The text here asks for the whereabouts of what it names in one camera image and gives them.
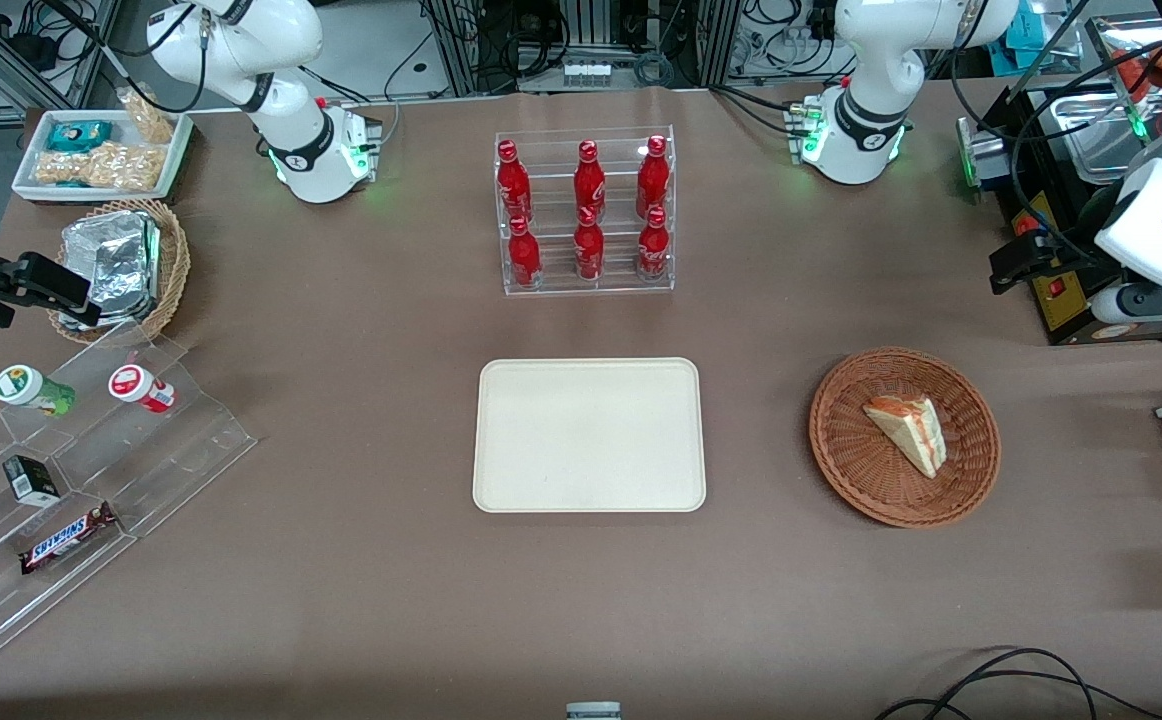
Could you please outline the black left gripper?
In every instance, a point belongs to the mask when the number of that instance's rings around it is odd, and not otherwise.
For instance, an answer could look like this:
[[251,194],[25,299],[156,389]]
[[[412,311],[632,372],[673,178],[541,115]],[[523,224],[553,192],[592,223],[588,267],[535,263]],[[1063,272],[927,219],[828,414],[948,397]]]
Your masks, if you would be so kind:
[[994,251],[989,264],[991,291],[1002,295],[1039,274],[1055,278],[1067,272],[1102,272],[1102,251],[1090,237],[1062,240],[1049,232],[1026,232],[1014,238],[1014,246]]

